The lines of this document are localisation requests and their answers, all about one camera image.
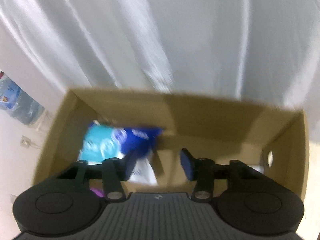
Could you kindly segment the blue white wet wipes pack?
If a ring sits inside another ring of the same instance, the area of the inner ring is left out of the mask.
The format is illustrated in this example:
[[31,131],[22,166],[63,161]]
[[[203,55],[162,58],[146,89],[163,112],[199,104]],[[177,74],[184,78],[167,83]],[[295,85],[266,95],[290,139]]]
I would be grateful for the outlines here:
[[157,138],[162,132],[163,129],[159,127],[112,127],[94,121],[84,136],[78,159],[95,165],[105,159],[123,159],[135,153],[137,162],[129,181],[156,186],[157,179],[150,161]]

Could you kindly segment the purple round air freshener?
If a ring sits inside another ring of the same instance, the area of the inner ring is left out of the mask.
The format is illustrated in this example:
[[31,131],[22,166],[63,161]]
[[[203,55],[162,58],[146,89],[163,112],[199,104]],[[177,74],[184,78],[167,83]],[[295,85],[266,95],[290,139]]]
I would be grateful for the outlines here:
[[105,194],[102,189],[96,187],[90,187],[90,190],[94,192],[98,197],[104,197]]

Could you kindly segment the small white carton box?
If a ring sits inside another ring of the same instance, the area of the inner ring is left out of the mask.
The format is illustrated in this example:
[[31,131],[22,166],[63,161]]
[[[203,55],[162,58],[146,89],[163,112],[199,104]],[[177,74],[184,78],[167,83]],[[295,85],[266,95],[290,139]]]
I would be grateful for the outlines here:
[[264,174],[264,167],[260,165],[249,165],[250,168],[256,170],[257,172],[260,172],[261,174]]

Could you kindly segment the brown cardboard box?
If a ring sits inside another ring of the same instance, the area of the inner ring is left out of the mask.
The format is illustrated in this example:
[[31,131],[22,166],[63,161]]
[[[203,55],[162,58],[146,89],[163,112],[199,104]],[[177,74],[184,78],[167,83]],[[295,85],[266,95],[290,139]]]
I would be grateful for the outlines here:
[[191,192],[180,150],[218,164],[239,160],[300,198],[306,193],[309,136],[305,113],[190,94],[115,89],[73,89],[62,101],[42,148],[34,184],[78,158],[93,120],[118,127],[160,127],[152,165],[157,186],[126,183],[129,192]]

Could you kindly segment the white water dispenser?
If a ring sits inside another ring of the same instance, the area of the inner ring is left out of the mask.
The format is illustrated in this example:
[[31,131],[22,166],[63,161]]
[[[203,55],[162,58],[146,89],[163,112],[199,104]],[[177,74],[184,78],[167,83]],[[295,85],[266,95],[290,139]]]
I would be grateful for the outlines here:
[[42,133],[48,132],[53,123],[53,118],[53,114],[50,113],[50,111],[45,110],[37,120],[37,123],[35,124],[35,129],[38,132]]

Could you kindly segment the blue water jug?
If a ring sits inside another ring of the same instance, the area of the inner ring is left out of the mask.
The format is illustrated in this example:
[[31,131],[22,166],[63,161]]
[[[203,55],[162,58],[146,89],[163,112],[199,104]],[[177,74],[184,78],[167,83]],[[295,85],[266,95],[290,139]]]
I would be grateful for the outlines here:
[[1,110],[24,125],[32,125],[44,112],[44,107],[29,96],[1,71]]

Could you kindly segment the white curtain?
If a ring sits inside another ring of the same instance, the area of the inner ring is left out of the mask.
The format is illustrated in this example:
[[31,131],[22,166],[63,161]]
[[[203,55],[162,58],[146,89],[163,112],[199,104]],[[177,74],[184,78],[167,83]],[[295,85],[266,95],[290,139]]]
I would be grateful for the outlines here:
[[1,0],[1,69],[47,109],[72,87],[302,108],[319,141],[319,0]]

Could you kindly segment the white wall socket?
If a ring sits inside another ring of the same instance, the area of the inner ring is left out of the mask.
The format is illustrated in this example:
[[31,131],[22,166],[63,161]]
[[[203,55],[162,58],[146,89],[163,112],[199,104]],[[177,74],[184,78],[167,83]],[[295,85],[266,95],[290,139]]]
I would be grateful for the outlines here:
[[41,148],[39,145],[34,143],[30,138],[25,137],[24,135],[21,137],[20,146],[22,146],[24,148],[30,148],[30,147],[35,148],[35,149]]

